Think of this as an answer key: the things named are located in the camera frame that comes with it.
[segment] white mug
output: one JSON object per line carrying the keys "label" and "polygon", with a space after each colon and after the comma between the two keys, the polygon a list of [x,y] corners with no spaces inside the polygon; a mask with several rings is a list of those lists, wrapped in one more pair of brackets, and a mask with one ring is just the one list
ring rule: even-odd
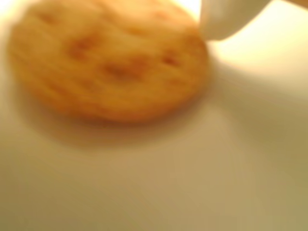
{"label": "white mug", "polygon": [[200,30],[208,40],[225,39],[249,23],[270,0],[202,0]]}

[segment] white surface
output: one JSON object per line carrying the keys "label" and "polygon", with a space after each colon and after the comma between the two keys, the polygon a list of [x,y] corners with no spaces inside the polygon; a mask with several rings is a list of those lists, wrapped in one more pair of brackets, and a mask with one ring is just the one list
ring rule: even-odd
{"label": "white surface", "polygon": [[210,47],[212,96],[147,128],[55,118],[1,67],[0,229],[306,231],[308,12]]}

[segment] cookie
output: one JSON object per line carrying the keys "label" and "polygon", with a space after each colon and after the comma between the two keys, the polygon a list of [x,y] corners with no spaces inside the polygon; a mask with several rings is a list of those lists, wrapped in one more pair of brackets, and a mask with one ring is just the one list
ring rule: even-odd
{"label": "cookie", "polygon": [[71,117],[148,122],[209,83],[197,23],[168,0],[41,0],[11,32],[18,82]]}

